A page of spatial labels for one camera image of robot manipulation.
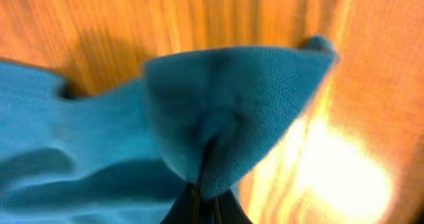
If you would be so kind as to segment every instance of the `blue towel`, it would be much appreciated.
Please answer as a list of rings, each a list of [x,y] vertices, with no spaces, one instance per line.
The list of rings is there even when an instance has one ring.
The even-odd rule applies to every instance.
[[[0,223],[159,223],[186,182],[217,196],[284,134],[336,57],[319,36],[301,50],[176,54],[87,99],[60,76],[0,63]]]

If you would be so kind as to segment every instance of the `microfiber cloth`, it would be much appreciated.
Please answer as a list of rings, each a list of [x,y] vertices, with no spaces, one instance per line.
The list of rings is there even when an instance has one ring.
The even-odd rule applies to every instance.
[[[267,154],[336,59],[320,36],[299,50],[188,52],[87,99],[60,76],[0,63],[0,223],[159,223],[186,183],[215,197]]]

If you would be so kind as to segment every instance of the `wooden surface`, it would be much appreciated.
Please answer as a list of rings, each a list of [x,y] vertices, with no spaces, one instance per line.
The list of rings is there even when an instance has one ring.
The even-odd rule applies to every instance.
[[[424,196],[424,0],[0,0],[0,57],[96,95],[147,59],[312,34],[341,55],[240,185],[255,223],[411,223]]]

